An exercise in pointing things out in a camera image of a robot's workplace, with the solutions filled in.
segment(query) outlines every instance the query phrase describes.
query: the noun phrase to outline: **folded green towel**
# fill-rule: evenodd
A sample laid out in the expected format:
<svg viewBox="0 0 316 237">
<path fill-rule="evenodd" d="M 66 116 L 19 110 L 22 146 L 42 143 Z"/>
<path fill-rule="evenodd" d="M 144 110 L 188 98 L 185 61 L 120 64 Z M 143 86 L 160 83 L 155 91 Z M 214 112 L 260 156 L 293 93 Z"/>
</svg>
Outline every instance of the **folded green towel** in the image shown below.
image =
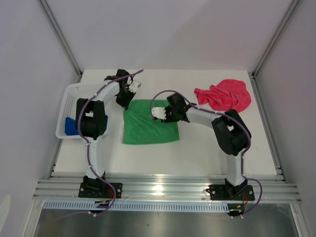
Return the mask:
<svg viewBox="0 0 316 237">
<path fill-rule="evenodd" d="M 124 110 L 124 144 L 158 144 L 180 140 L 178 123 L 153 121 L 149 112 L 150 101 L 132 100 L 128 110 Z M 153 107 L 168 105 L 166 100 L 155 100 L 153 103 Z"/>
</svg>

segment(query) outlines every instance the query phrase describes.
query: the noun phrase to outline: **white wall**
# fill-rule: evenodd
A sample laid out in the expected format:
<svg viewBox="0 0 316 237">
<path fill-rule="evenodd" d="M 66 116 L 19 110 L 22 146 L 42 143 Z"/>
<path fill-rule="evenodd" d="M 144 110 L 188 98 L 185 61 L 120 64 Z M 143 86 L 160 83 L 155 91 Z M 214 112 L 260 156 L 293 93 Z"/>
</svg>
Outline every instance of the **white wall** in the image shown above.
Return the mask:
<svg viewBox="0 0 316 237">
<path fill-rule="evenodd" d="M 65 87 L 77 76 L 36 0 L 0 2 L 0 198 L 12 195 L 1 233 L 17 237 L 56 146 Z"/>
<path fill-rule="evenodd" d="M 252 71 L 292 0 L 48 0 L 82 69 Z"/>
<path fill-rule="evenodd" d="M 290 182 L 297 183 L 315 228 L 316 1 L 303 0 L 259 73 L 264 97 Z"/>
</svg>

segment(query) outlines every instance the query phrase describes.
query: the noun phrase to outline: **white plastic basket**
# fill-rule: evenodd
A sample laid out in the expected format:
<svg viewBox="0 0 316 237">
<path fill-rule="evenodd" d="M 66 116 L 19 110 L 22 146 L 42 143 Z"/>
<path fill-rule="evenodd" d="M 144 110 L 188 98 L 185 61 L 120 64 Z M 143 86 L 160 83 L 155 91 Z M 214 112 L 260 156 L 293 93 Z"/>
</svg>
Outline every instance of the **white plastic basket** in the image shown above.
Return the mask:
<svg viewBox="0 0 316 237">
<path fill-rule="evenodd" d="M 78 139 L 79 135 L 68 136 L 65 134 L 65 120 L 66 117 L 76 119 L 76 106 L 79 98 L 91 98 L 104 84 L 84 84 L 76 83 L 66 87 L 63 101 L 61 104 L 57 127 L 56 136 L 60 139 Z"/>
</svg>

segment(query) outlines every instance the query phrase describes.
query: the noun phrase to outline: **white tabletop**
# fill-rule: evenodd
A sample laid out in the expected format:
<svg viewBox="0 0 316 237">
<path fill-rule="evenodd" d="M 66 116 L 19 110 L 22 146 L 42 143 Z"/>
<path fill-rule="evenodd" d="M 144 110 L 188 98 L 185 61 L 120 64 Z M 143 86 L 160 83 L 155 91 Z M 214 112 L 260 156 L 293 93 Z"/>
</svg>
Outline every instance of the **white tabletop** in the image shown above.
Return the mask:
<svg viewBox="0 0 316 237">
<path fill-rule="evenodd" d="M 116 70 L 85 70 L 81 83 L 102 82 Z M 145 70 L 135 80 L 142 83 L 134 99 L 152 99 L 162 90 L 173 89 L 197 102 L 194 89 L 209 89 L 223 79 L 246 83 L 252 102 L 240 113 L 252 135 L 252 146 L 245 156 L 245 173 L 276 175 L 275 165 L 260 118 L 247 71 Z M 163 94 L 158 99 L 165 99 Z M 129 174 L 226 174 L 226 154 L 219 148 L 211 128 L 178 122 L 180 141 L 156 145 L 125 145 L 123 109 L 113 102 L 109 133 L 104 139 L 106 172 Z M 81 139 L 63 141 L 55 172 L 85 172 L 86 155 Z"/>
</svg>

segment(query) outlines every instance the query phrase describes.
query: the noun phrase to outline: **crumpled red towel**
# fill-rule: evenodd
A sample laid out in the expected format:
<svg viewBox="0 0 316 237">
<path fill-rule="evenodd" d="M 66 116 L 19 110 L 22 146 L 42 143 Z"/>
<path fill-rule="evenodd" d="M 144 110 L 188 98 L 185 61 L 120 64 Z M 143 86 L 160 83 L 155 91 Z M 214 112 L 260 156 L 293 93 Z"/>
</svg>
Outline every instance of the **crumpled red towel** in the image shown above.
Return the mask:
<svg viewBox="0 0 316 237">
<path fill-rule="evenodd" d="M 217 86 L 211 85 L 210 90 L 196 88 L 194 93 L 200 105 L 209 103 L 210 107 L 216 111 L 234 109 L 241 112 L 251 103 L 246 84 L 236 79 L 222 80 Z"/>
</svg>

